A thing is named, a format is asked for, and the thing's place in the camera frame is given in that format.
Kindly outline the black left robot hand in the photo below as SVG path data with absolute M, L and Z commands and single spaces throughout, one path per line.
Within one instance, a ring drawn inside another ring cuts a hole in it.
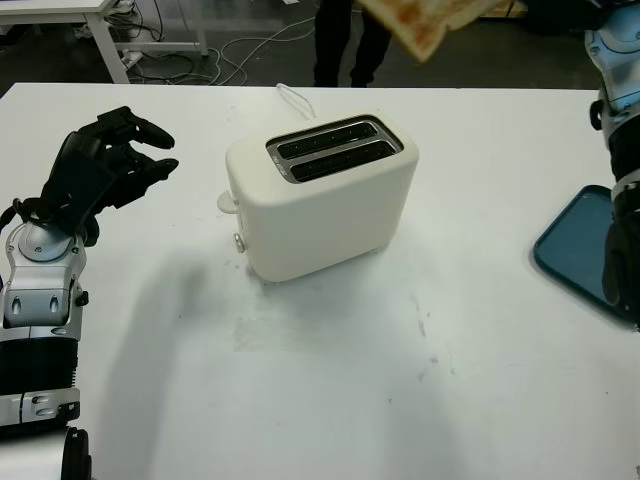
M 169 133 L 127 106 L 68 134 L 42 189 L 39 215 L 68 235 L 81 235 L 85 246 L 95 245 L 104 209 L 140 199 L 179 165 L 173 158 L 154 160 L 133 142 L 162 150 L 175 145 Z

